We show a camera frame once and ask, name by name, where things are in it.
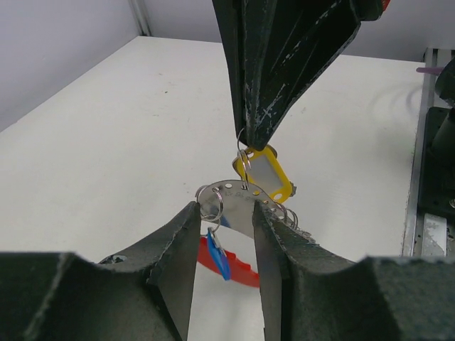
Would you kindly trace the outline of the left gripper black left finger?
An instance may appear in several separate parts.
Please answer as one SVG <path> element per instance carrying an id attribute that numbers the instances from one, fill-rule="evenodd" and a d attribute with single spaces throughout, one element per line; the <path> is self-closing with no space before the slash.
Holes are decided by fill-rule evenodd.
<path id="1" fill-rule="evenodd" d="M 2 340 L 186 340 L 200 206 L 99 263 L 72 252 L 1 254 Z"/>

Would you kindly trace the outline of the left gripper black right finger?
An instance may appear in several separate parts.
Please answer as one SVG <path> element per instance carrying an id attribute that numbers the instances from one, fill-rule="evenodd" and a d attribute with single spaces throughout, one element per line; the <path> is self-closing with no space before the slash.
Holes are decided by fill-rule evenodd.
<path id="1" fill-rule="evenodd" d="M 454 260 L 352 262 L 288 228 L 263 202 L 252 214 L 266 340 L 453 340 Z"/>

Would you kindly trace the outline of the blue tag key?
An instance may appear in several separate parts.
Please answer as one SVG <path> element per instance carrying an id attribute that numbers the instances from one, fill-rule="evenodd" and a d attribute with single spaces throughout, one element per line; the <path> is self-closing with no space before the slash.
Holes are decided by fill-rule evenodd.
<path id="1" fill-rule="evenodd" d="M 208 252 L 213 260 L 217 270 L 225 281 L 231 279 L 230 265 L 226 256 L 225 250 L 221 247 L 220 242 L 216 236 L 215 230 L 212 227 L 208 228 L 206 234 Z"/>

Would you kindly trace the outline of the yellow tag silver key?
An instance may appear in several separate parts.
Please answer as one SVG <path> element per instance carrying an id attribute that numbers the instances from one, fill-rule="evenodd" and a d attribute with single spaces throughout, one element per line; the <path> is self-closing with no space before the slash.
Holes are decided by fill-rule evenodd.
<path id="1" fill-rule="evenodd" d="M 261 188 L 278 203 L 296 194 L 296 186 L 279 164 L 277 151 L 271 145 L 266 145 L 261 151 L 253 148 L 238 151 L 232 167 L 242 180 Z"/>

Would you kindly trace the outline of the red handled keyring holder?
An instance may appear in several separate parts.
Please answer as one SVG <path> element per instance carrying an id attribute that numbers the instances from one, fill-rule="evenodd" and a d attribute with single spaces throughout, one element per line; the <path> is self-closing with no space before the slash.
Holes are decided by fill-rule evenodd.
<path id="1" fill-rule="evenodd" d="M 211 224 L 215 233 L 221 227 L 254 237 L 252 214 L 257 200 L 263 202 L 289 229 L 310 242 L 311 234 L 299 227 L 297 214 L 283 204 L 271 199 L 261 188 L 243 180 L 222 180 L 197 189 L 196 202 L 200 205 L 201 219 Z M 206 234 L 200 236 L 198 262 L 220 275 L 208 252 Z M 238 259 L 237 255 L 225 250 L 230 265 L 231 279 L 236 283 L 253 288 L 259 287 L 259 274 L 252 266 Z"/>

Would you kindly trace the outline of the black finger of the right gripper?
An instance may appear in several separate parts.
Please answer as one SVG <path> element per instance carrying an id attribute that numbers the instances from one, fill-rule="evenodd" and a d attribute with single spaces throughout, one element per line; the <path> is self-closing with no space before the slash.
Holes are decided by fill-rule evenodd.
<path id="1" fill-rule="evenodd" d="M 214 1 L 235 131 L 262 150 L 360 28 L 359 1 Z"/>

